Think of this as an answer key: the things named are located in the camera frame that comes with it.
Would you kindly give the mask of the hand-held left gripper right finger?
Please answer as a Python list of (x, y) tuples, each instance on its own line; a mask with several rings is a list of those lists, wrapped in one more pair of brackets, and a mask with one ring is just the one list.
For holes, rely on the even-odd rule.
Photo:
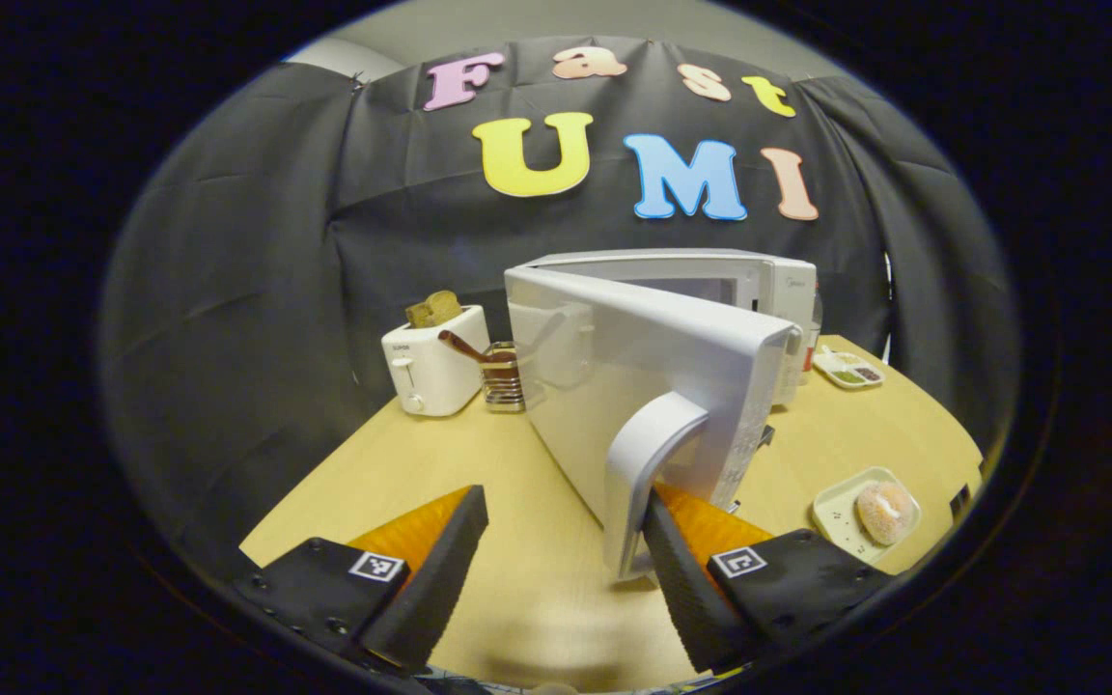
[(685, 655), (716, 676), (812, 651), (895, 580), (817, 532), (764, 532), (663, 483), (643, 537)]

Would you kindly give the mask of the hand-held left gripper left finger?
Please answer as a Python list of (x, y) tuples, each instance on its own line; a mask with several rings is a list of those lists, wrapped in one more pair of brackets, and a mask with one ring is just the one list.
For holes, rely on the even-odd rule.
[(485, 489), (463, 486), (353, 542), (298, 542), (236, 590), (342, 661), (411, 676), (444, 636), (486, 528)]

